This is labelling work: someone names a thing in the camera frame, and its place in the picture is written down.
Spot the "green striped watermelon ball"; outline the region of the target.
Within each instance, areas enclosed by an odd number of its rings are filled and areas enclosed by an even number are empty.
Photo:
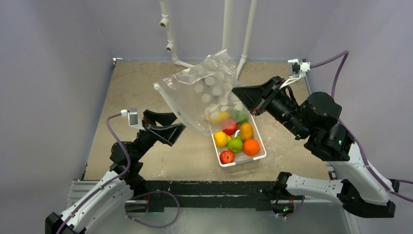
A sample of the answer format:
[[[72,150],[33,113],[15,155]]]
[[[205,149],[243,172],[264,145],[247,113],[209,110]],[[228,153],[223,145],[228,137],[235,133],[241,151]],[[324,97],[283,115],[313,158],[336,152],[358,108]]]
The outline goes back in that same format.
[[[232,110],[230,112],[230,118],[235,121],[237,124],[243,124],[248,121],[249,113],[244,111]]]

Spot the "red apple top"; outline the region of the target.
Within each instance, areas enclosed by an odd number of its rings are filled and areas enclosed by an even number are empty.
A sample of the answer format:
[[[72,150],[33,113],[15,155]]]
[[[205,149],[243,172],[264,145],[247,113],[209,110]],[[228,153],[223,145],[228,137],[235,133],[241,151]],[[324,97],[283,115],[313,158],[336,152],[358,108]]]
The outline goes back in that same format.
[[[222,127],[224,128],[224,129],[223,129],[223,132],[224,132],[225,134],[227,134],[228,136],[231,136],[231,135],[235,134],[236,131],[237,131],[237,128],[238,128],[237,122],[235,122],[235,121],[232,120],[232,119],[226,119],[226,120],[222,123]]]

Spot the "clear zip top bag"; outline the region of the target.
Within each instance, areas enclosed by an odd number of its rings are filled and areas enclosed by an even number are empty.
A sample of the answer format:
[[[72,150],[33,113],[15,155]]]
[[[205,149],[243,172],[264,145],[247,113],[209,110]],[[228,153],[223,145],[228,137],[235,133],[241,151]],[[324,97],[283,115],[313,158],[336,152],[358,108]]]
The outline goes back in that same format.
[[[185,126],[208,136],[224,129],[222,123],[209,122],[212,112],[249,113],[231,91],[242,86],[236,78],[236,70],[237,64],[228,51],[221,50],[191,68],[159,80],[154,89]]]

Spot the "green pear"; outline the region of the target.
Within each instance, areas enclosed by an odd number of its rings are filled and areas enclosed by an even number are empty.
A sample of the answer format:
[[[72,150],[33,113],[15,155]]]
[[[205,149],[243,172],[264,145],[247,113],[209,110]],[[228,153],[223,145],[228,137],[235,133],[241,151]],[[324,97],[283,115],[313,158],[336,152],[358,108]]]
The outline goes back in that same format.
[[[244,142],[242,141],[242,138],[240,136],[232,138],[227,144],[228,150],[232,151],[234,154],[242,152],[243,147]]]

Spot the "white plastic tray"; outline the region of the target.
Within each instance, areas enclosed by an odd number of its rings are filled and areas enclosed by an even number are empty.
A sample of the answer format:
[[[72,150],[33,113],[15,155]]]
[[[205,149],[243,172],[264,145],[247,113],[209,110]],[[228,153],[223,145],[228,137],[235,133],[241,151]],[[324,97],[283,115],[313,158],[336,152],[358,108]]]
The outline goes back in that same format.
[[[212,137],[212,140],[213,140],[213,143],[214,143],[215,152],[216,152],[216,155],[217,155],[217,158],[218,158],[218,161],[219,161],[220,166],[222,166],[222,167],[234,166],[234,165],[238,165],[238,164],[242,164],[242,163],[251,162],[251,161],[254,161],[254,160],[259,160],[259,159],[262,159],[262,158],[265,158],[265,157],[266,157],[267,152],[266,152],[266,149],[265,149],[265,147],[264,147],[264,145],[263,145],[262,138],[261,138],[261,136],[260,136],[260,134],[259,134],[259,131],[258,131],[258,129],[257,129],[257,126],[256,126],[256,123],[255,123],[255,120],[254,120],[253,116],[250,116],[250,117],[248,118],[248,121],[246,121],[246,122],[248,122],[248,123],[250,123],[250,124],[252,125],[253,131],[254,131],[254,138],[253,138],[253,139],[256,140],[256,141],[258,141],[258,143],[259,143],[259,145],[260,145],[260,148],[261,148],[261,149],[260,149],[260,152],[259,152],[257,155],[255,155],[255,156],[247,156],[247,155],[242,151],[242,152],[240,152],[240,153],[238,153],[238,154],[235,154],[235,160],[234,160],[234,162],[229,163],[229,164],[222,164],[222,163],[220,162],[220,153],[221,153],[222,151],[228,150],[228,148],[227,148],[227,146],[226,146],[226,147],[223,147],[223,148],[217,148],[216,145],[215,145],[215,142],[214,142],[214,138],[213,138],[213,135],[214,135],[215,133],[212,133],[212,134],[211,134],[211,137]],[[235,138],[235,137],[237,137],[237,136],[240,136],[240,127],[241,127],[241,125],[242,125],[242,124],[237,124],[237,126],[238,126],[237,131],[236,131],[235,134],[231,135],[231,139],[232,139],[232,138]]]

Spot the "orange yellow mango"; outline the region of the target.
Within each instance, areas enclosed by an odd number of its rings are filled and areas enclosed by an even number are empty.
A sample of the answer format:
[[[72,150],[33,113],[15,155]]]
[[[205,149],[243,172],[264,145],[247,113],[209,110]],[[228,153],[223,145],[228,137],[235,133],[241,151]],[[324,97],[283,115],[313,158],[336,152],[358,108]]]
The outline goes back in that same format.
[[[254,131],[252,125],[248,122],[245,122],[240,127],[240,137],[242,141],[246,141],[254,138]]]

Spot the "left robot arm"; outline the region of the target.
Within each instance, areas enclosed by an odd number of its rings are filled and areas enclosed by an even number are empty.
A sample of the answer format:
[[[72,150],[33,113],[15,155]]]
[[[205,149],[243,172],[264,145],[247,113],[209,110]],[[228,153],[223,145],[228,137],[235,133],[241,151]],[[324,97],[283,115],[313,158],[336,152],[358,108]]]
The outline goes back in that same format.
[[[125,117],[129,126],[137,128],[134,141],[121,141],[110,126],[110,120]],[[105,175],[80,200],[62,213],[51,213],[45,220],[47,234],[85,234],[103,219],[118,204],[132,199],[147,200],[155,194],[169,195],[179,208],[178,199],[163,190],[147,191],[146,181],[139,175],[143,164],[140,159],[156,143],[172,146],[185,129],[175,123],[174,113],[156,113],[145,110],[138,116],[136,109],[121,110],[106,119],[106,126],[116,143],[112,146],[110,159],[113,162]]]

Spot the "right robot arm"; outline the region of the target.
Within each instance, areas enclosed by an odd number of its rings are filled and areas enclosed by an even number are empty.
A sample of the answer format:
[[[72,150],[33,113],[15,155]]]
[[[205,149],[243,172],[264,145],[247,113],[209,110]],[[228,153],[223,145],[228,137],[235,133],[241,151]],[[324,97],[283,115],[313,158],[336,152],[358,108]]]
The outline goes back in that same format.
[[[281,77],[261,85],[235,87],[232,93],[258,116],[269,113],[296,140],[321,161],[337,169],[341,179],[320,180],[280,172],[268,193],[276,199],[318,197],[341,203],[344,210],[362,218],[392,218],[396,205],[391,195],[399,182],[382,177],[362,159],[355,137],[339,122],[342,107],[325,92],[312,93],[298,104]]]

